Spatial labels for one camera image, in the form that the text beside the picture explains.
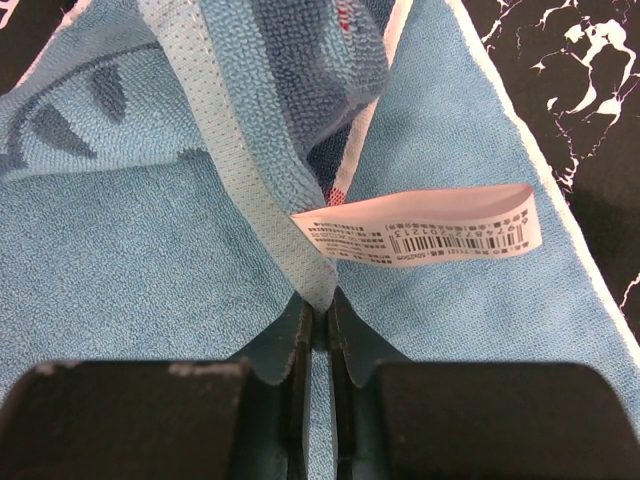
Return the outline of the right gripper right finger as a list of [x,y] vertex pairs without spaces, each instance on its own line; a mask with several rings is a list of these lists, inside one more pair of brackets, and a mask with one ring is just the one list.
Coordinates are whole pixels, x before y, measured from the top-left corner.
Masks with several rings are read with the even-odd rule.
[[342,292],[327,313],[339,479],[635,479],[639,442],[594,369],[413,361]]

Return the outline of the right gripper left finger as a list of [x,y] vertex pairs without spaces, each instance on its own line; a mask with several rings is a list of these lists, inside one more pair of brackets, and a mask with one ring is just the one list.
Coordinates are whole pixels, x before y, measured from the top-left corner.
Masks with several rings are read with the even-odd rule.
[[225,360],[51,361],[1,409],[5,479],[303,479],[313,312]]

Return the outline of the blue beige patterned towel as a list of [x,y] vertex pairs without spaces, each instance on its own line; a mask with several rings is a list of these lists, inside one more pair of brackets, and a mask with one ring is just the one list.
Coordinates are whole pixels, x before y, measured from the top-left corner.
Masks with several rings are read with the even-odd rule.
[[[312,309],[307,475],[335,475],[342,292],[427,362],[565,362],[639,442],[639,345],[468,1],[5,1],[1,409],[51,361],[209,361]],[[397,268],[326,257],[292,215],[527,184],[542,244]]]

